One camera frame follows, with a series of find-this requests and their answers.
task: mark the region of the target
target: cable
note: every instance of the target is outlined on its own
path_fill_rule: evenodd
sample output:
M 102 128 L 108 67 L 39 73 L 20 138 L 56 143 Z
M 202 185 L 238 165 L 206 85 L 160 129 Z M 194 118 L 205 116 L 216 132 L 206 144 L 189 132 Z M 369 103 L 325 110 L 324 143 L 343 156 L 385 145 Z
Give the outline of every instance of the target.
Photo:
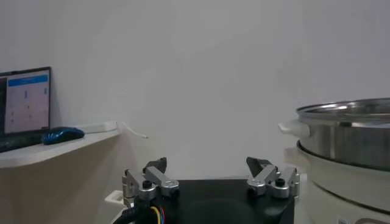
M 127 124 L 125 122 L 121 122 L 123 124 L 123 126 L 125 126 L 125 128 L 127 128 L 131 133 L 133 133 L 133 135 L 135 136 L 138 136 L 138 137 L 141 137 L 141 138 L 145 138 L 145 139 L 148 139 L 149 137 L 147 135 L 141 135 L 141 134 L 138 134 L 137 132 L 135 132 L 133 129 L 131 129 L 129 126 L 127 126 Z
M 163 224 L 165 224 L 165 212 L 163 207 L 160 206 L 161 215 L 163 216 Z
M 157 224 L 161 224 L 160 212 L 158 211 L 158 209 L 155 206 L 152 206 L 151 210 L 153 210 L 157 215 Z
M 137 208 L 129 208 L 123 210 L 121 216 L 119 216 L 113 224 L 129 224 L 137 219 L 139 210 Z

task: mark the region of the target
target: stainless steel pot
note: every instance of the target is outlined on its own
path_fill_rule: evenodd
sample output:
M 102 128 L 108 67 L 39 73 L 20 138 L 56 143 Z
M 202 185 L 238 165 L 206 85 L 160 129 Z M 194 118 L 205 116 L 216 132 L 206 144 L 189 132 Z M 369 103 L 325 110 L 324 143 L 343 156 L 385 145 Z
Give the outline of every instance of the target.
M 353 166 L 390 171 L 390 98 L 325 103 L 297 109 L 279 124 L 300 149 Z

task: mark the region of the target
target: keyboard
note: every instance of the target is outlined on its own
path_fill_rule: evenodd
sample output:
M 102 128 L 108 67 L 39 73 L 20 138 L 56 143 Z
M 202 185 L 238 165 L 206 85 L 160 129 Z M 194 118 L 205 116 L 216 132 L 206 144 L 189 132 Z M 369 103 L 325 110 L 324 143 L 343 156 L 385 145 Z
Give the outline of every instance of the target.
M 41 144 L 41 134 L 28 134 L 0 138 L 0 153 Z

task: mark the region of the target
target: white cable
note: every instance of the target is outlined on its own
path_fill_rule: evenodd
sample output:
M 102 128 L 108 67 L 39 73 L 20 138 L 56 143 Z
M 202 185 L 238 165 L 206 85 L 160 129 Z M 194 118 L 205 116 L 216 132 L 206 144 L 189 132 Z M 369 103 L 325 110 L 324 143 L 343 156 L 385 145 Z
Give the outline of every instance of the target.
M 131 129 L 129 126 L 127 126 L 127 124 L 125 122 L 121 122 L 121 123 L 123 124 L 123 126 L 125 126 L 125 128 L 127 128 L 131 133 L 133 133 L 133 135 L 141 137 L 141 138 L 144 138 L 144 139 L 148 139 L 149 138 L 147 135 L 138 134 L 133 129 Z

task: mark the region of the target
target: pot handle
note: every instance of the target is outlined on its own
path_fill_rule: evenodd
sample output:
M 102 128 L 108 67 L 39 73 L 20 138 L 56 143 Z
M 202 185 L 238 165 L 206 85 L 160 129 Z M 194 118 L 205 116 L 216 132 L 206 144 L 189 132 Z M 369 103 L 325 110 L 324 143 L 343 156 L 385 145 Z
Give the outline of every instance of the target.
M 306 138 L 310 136 L 310 127 L 298 119 L 279 123 L 278 127 L 283 134 L 293 135 L 297 138 Z

